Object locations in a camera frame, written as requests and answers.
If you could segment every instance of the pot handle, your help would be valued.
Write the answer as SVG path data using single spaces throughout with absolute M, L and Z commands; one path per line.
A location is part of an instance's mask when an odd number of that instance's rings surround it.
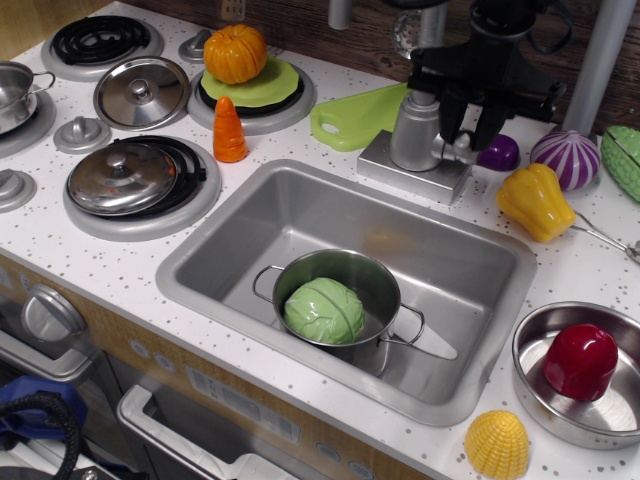
M 262 276 L 262 275 L 263 275 L 267 270 L 271 270 L 272 268 L 273 268 L 274 270 L 284 270 L 284 267 L 278 267 L 278 266 L 276 266 L 276 265 L 269 265 L 268 267 L 263 268 L 262 270 L 260 270 L 260 271 L 258 272 L 258 274 L 256 275 L 256 278 L 254 278 L 254 279 L 253 279 L 253 286 L 251 287 L 251 288 L 252 288 L 252 290 L 253 290 L 254 295 L 256 295 L 256 296 L 260 297 L 260 298 L 261 298 L 261 299 L 263 299 L 263 300 L 266 300 L 266 301 L 267 301 L 267 302 L 269 302 L 269 303 L 273 303 L 273 300 L 272 300 L 272 299 L 270 299 L 269 297 L 266 297 L 266 296 L 262 295 L 260 292 L 258 292 L 258 291 L 256 290 L 256 284 L 258 283 L 258 280 L 260 279 L 260 277 L 261 277 L 261 276 Z
M 381 338 L 380 341 L 411 346 L 418 341 L 418 339 L 422 336 L 422 333 L 424 332 L 424 327 L 426 325 L 426 321 L 424 319 L 424 313 L 422 313 L 417 308 L 410 307 L 409 305 L 405 305 L 404 303 L 400 303 L 400 306 L 406 308 L 407 310 L 411 310 L 413 313 L 417 314 L 420 317 L 420 330 L 418 331 L 418 334 L 408 342 L 405 342 L 404 340 L 395 340 L 393 338 Z
M 47 85 L 46 87 L 39 87 L 38 85 L 34 85 L 33 88 L 31 89 L 31 93 L 37 93 L 37 92 L 42 92 L 43 90 L 48 90 L 56 82 L 56 76 L 52 72 L 47 71 L 47 72 L 39 72 L 39 73 L 33 74 L 34 77 L 36 75 L 51 75 L 51 83 L 49 83 L 49 85 Z

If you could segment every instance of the stainless steel sink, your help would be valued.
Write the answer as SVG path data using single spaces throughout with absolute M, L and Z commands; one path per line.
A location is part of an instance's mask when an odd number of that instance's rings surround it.
M 252 283 L 325 248 L 355 250 L 396 277 L 403 303 L 455 360 L 391 344 L 377 377 L 279 329 Z M 434 426 L 471 414 L 533 280 L 523 243 L 294 160 L 261 166 L 160 266 L 169 298 L 267 344 L 389 408 Z M 260 277 L 271 296 L 279 274 Z

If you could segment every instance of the toy carrot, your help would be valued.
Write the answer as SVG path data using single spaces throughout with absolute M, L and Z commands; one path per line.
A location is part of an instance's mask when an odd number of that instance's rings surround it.
M 213 119 L 213 156 L 225 163 L 239 162 L 247 156 L 242 123 L 229 97 L 220 97 Z

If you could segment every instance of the green cutting board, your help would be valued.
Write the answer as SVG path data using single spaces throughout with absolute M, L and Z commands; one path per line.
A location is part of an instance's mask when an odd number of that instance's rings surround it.
M 338 152 L 364 148 L 380 130 L 392 132 L 406 83 L 319 103 L 311 109 L 311 133 Z

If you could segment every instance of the orange pumpkin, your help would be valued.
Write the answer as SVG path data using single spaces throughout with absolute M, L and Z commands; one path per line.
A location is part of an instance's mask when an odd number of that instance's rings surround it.
M 207 71 L 221 82 L 235 85 L 257 77 L 267 64 L 267 43 L 247 25 L 229 25 L 204 44 Z

